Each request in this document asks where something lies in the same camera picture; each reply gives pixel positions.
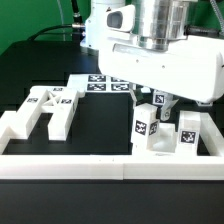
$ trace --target cable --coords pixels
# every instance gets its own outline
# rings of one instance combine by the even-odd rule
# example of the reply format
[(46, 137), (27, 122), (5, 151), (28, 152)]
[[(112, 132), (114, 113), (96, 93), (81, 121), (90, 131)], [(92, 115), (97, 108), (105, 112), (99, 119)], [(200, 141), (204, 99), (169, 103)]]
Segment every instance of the cable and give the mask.
[(61, 1), (57, 0), (58, 3), (58, 8), (59, 8), (59, 12), (60, 12), (60, 16), (61, 16), (61, 24), (64, 25), (65, 24), (65, 20), (64, 20), (64, 13), (61, 7)]
[(40, 30), (36, 34), (32, 35), (31, 37), (29, 37), (27, 40), (34, 41), (39, 35), (42, 35), (43, 33), (47, 32), (47, 31), (63, 29), (63, 28), (72, 28), (72, 24), (64, 24), (64, 25), (58, 25), (58, 26), (52, 26), (52, 27), (45, 28), (43, 30)]
[(47, 33), (42, 33), (39, 36), (41, 36), (41, 35), (81, 35), (81, 36), (83, 36), (83, 34), (80, 32), (58, 32), (58, 33), (47, 32)]
[(204, 27), (188, 25), (185, 26), (184, 35), (218, 38), (221, 35), (221, 33), (220, 30), (217, 29), (209, 29)]
[(82, 23), (82, 16), (79, 12), (79, 7), (78, 7), (78, 3), (77, 0), (71, 0), (72, 2), (72, 9), (73, 9), (73, 17), (74, 17), (74, 22), (75, 23)]
[(216, 15), (216, 17), (219, 21), (220, 27), (221, 27), (222, 32), (220, 34), (223, 35), (223, 33), (224, 33), (224, 20), (223, 20), (222, 14), (221, 14), (221, 12), (219, 10), (219, 7), (218, 7), (215, 0), (210, 0), (210, 3), (212, 5), (213, 11), (214, 11), (214, 13), (215, 13), (215, 15)]

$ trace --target white letter-shaped block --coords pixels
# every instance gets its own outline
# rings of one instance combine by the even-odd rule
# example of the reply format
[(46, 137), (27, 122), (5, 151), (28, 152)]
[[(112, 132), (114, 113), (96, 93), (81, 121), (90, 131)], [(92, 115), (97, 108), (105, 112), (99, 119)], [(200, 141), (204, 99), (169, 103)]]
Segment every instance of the white letter-shaped block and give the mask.
[(47, 100), (48, 92), (39, 90), (30, 93), (16, 113), (11, 128), (16, 139), (28, 139), (41, 115), (41, 106)]
[(55, 112), (48, 124), (49, 140), (65, 141), (78, 105), (79, 93), (64, 90)]
[(224, 138), (208, 113), (201, 113), (200, 134), (211, 156), (224, 157)]
[(10, 123), (16, 116), (16, 111), (5, 111), (0, 119), (0, 154), (2, 154), (9, 140), (12, 138)]

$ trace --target black surface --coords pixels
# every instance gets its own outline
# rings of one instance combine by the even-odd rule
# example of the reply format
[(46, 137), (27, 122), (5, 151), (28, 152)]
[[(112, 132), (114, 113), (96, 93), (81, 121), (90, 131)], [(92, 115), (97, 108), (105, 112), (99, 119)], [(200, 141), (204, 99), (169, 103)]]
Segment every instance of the black surface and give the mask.
[(223, 224), (223, 182), (1, 181), (1, 224)]
[[(98, 73), (97, 58), (81, 54), (69, 42), (13, 44), (0, 56), (0, 112), (17, 110), (32, 85), (66, 85), (72, 72)], [(223, 132), (223, 98), (206, 109), (181, 99), (170, 122), (176, 122), (181, 109), (210, 112)], [(35, 131), (43, 128), (46, 133), (48, 120), (43, 116)], [(32, 145), (37, 137), (26, 144)], [(223, 204), (224, 183), (218, 181), (0, 180), (1, 224), (223, 224)]]

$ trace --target white plastic piece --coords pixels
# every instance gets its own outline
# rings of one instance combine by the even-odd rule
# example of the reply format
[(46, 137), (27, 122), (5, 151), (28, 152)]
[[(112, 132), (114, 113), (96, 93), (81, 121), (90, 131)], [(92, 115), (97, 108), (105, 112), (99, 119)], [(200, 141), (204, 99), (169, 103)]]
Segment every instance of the white plastic piece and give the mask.
[(152, 150), (157, 142), (159, 120), (156, 119), (157, 107), (142, 104), (134, 109), (131, 142), (138, 150)]
[(177, 133), (175, 124), (160, 123), (157, 143), (153, 146), (153, 151), (175, 153)]
[(224, 180), (221, 157), (105, 156), (102, 162), (100, 157), (2, 155), (0, 179)]
[(41, 106), (47, 98), (47, 90), (33, 91), (29, 94), (11, 124), (15, 139), (28, 139), (41, 115)]
[(224, 139), (208, 113), (201, 113), (201, 138), (211, 156), (224, 156)]
[(5, 111), (0, 118), (0, 154), (2, 154), (12, 137), (10, 124), (16, 115), (16, 111)]
[(61, 95), (53, 95), (48, 92), (49, 100), (42, 105), (42, 113), (55, 113), (56, 107), (61, 99)]
[(197, 155), (200, 120), (198, 112), (180, 111), (176, 153), (183, 156)]
[(79, 92), (80, 98), (84, 97), (85, 89), (83, 88), (83, 85), (80, 85), (80, 86), (77, 85), (75, 87), (77, 87), (77, 88), (73, 88), (72, 86), (70, 87), (69, 85), (67, 87), (65, 87), (65, 86), (33, 86), (30, 89), (30, 92), (32, 93), (32, 92), (36, 92), (36, 91), (40, 91), (40, 90), (47, 90), (54, 97), (54, 96), (61, 96), (63, 94), (63, 91), (69, 88), (69, 89), (77, 90)]
[(65, 141), (78, 105), (79, 93), (66, 89), (48, 124), (49, 140)]

